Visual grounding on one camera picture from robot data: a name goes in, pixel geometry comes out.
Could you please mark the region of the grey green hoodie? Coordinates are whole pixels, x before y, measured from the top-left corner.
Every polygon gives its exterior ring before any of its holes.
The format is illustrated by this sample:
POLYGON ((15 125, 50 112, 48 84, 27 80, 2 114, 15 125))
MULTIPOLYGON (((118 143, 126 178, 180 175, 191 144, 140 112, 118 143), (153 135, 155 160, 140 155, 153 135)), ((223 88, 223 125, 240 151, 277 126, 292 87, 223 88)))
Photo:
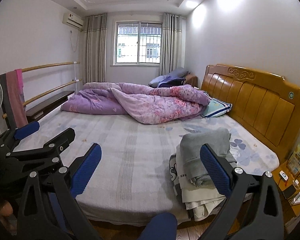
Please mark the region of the grey green hoodie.
POLYGON ((211 180, 210 171, 224 176, 219 161, 235 167, 237 161, 230 153, 231 133, 226 128, 188 133, 180 142, 181 163, 187 179, 194 186, 211 180))

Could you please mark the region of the folded white clothes stack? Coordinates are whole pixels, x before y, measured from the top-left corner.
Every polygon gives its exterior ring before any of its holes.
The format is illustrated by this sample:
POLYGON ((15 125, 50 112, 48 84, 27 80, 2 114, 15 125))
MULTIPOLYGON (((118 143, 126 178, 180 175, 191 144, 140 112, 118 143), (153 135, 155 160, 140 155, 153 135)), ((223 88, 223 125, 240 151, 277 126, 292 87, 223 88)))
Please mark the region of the folded white clothes stack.
POLYGON ((199 187, 190 183, 181 163, 180 146, 176 147, 175 154, 170 157, 169 169, 173 191, 188 217, 194 221, 206 219, 225 200, 225 196, 218 192, 211 180, 199 187))

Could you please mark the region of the dark wooden bench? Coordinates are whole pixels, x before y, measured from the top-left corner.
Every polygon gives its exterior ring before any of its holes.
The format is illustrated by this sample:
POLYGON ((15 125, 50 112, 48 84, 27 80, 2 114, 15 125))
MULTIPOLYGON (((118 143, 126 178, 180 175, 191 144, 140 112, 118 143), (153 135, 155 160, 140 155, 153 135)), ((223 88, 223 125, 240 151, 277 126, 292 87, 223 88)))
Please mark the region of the dark wooden bench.
POLYGON ((42 102, 35 105, 31 109, 26 111, 26 118, 28 123, 31 123, 33 121, 39 121, 46 115, 48 115, 50 112, 52 112, 54 109, 61 106, 63 103, 68 101, 68 97, 72 94, 74 94, 74 90, 65 90, 62 91, 42 102))

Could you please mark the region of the white remote device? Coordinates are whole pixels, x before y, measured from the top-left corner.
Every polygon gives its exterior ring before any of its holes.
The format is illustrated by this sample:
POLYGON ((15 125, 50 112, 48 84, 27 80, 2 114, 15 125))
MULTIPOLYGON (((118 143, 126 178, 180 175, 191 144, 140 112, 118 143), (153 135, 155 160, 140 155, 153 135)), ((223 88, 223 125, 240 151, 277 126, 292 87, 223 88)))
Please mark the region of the white remote device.
POLYGON ((288 176, 283 170, 279 172, 279 176, 283 181, 288 181, 288 176))

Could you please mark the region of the wooden nightstand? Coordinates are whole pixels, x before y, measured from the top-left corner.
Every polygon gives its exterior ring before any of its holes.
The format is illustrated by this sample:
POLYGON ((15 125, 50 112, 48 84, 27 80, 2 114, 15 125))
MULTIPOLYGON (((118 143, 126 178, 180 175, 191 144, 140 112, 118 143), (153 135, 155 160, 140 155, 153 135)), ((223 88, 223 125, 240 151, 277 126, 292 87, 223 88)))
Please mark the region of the wooden nightstand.
POLYGON ((290 173, 287 162, 284 161, 273 172, 273 178, 279 188, 280 199, 282 203, 283 221, 285 227, 285 234, 291 233, 298 222, 300 222, 300 203, 295 199, 300 193, 300 176, 294 178, 290 173), (283 170, 287 176, 288 181, 283 181, 279 172, 283 170))

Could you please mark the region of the pink red hanging towel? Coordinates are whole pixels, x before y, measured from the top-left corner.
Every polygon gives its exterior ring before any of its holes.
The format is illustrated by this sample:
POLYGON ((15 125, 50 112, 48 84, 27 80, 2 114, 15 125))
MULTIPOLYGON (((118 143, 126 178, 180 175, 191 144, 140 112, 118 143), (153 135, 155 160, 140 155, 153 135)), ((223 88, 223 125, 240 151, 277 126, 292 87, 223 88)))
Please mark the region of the pink red hanging towel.
POLYGON ((6 114, 7 126, 11 129, 22 128, 28 124, 23 103, 23 72, 16 69, 0 75, 3 90, 2 109, 6 114))

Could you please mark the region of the yellow snack bag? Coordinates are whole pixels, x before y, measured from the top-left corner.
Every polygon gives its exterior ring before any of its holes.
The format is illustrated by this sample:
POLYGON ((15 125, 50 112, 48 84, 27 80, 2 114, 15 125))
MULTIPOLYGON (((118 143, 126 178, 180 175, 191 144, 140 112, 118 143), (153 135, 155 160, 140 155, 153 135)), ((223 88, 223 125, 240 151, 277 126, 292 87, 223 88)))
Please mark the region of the yellow snack bag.
POLYGON ((287 161, 287 167, 294 178, 300 176, 300 143, 290 155, 287 161))

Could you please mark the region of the blue trouser knee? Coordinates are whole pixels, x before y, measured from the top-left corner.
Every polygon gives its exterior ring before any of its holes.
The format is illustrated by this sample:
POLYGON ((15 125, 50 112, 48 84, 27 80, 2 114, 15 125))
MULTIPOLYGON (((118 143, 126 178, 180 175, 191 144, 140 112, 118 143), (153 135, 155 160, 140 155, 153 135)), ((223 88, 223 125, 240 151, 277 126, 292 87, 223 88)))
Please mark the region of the blue trouser knee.
POLYGON ((150 220, 138 240, 175 240, 177 226, 175 215, 168 212, 161 213, 150 220))

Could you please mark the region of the wooden headboard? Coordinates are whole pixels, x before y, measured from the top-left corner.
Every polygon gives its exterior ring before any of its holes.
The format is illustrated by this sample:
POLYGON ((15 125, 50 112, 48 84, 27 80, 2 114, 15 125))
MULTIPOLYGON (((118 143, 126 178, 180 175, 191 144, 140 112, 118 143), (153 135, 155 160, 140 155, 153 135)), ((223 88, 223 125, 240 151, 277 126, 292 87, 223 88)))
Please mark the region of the wooden headboard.
POLYGON ((201 89, 232 104, 228 115, 286 161, 300 134, 300 86, 273 73, 215 64, 206 67, 201 89))

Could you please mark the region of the blue white striped pillow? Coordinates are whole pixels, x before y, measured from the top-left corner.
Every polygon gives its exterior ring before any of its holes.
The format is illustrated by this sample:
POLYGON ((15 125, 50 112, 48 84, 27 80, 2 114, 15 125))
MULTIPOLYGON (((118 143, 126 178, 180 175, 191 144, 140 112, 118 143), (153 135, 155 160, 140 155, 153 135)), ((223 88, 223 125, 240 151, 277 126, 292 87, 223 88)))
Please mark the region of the blue white striped pillow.
POLYGON ((227 103, 206 94, 210 103, 201 113, 203 118, 216 118, 231 111, 232 103, 227 103))

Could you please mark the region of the left striped curtain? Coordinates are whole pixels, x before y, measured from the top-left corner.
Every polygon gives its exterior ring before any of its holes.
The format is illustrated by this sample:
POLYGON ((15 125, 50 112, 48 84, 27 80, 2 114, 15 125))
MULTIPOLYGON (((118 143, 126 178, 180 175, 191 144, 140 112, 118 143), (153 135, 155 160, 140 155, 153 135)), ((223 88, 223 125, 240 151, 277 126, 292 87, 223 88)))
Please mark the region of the left striped curtain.
POLYGON ((106 79, 107 13, 90 15, 84 20, 82 50, 83 80, 104 82, 106 79))

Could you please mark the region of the striped curtain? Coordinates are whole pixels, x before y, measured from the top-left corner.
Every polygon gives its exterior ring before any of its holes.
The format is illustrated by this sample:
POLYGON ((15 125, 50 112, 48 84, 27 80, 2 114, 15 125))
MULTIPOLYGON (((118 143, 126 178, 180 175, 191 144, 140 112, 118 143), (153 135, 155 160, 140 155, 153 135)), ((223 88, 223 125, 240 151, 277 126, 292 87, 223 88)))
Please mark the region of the striped curtain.
POLYGON ((104 82, 106 79, 107 13, 90 15, 84 20, 82 50, 83 80, 104 82))
POLYGON ((182 18, 175 14, 164 13, 161 33, 161 75, 167 75, 181 66, 182 18))

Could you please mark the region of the right striped curtain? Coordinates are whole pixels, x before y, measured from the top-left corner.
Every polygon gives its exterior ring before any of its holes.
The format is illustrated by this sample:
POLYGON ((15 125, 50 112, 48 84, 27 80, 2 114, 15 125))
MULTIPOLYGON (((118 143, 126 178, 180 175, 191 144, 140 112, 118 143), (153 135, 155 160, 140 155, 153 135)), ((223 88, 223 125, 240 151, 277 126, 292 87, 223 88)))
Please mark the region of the right striped curtain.
POLYGON ((181 66, 182 18, 175 14, 164 13, 161 33, 161 75, 167 75, 181 66))

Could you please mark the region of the wooden rail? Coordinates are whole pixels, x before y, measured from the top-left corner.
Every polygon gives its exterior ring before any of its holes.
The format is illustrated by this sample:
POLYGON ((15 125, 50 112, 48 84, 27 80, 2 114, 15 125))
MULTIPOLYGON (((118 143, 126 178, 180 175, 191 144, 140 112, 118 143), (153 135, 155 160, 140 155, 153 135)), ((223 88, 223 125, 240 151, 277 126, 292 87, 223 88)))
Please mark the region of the wooden rail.
POLYGON ((50 67, 59 67, 59 66, 68 66, 68 65, 79 64, 79 63, 80 63, 79 61, 72 61, 72 62, 44 64, 44 65, 23 68, 21 71, 23 73, 25 73, 25 72, 31 72, 31 71, 39 70, 39 69, 45 69, 45 68, 50 68, 50 67))
POLYGON ((55 87, 55 88, 53 88, 53 89, 47 90, 47 91, 45 91, 45 92, 43 92, 43 93, 40 93, 39 95, 34 96, 34 97, 30 98, 29 100, 26 100, 26 101, 23 103, 23 106, 27 106, 28 104, 30 104, 30 103, 32 103, 32 102, 34 102, 34 101, 36 101, 36 100, 38 100, 38 99, 40 99, 40 98, 42 98, 42 97, 48 95, 48 94, 51 94, 51 93, 53 93, 53 92, 55 92, 55 91, 57 91, 57 90, 60 90, 60 89, 62 89, 62 88, 65 88, 65 87, 67 87, 67 86, 69 86, 69 85, 76 84, 76 83, 78 83, 78 82, 80 82, 80 81, 82 81, 82 79, 76 79, 76 80, 74 80, 74 81, 70 81, 70 82, 65 83, 65 84, 63 84, 63 85, 57 86, 57 87, 55 87))

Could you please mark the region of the upper wooden rail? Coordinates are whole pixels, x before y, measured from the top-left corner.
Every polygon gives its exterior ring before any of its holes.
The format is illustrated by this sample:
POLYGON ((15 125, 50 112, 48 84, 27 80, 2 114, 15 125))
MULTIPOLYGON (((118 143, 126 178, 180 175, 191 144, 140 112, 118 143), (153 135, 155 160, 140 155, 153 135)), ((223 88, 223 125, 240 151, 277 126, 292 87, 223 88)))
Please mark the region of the upper wooden rail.
POLYGON ((59 66, 68 66, 68 65, 79 64, 79 63, 80 63, 79 61, 72 61, 72 62, 44 64, 44 65, 23 68, 21 71, 23 73, 25 73, 25 72, 31 72, 31 71, 39 70, 39 69, 45 69, 45 68, 50 68, 50 67, 59 67, 59 66))

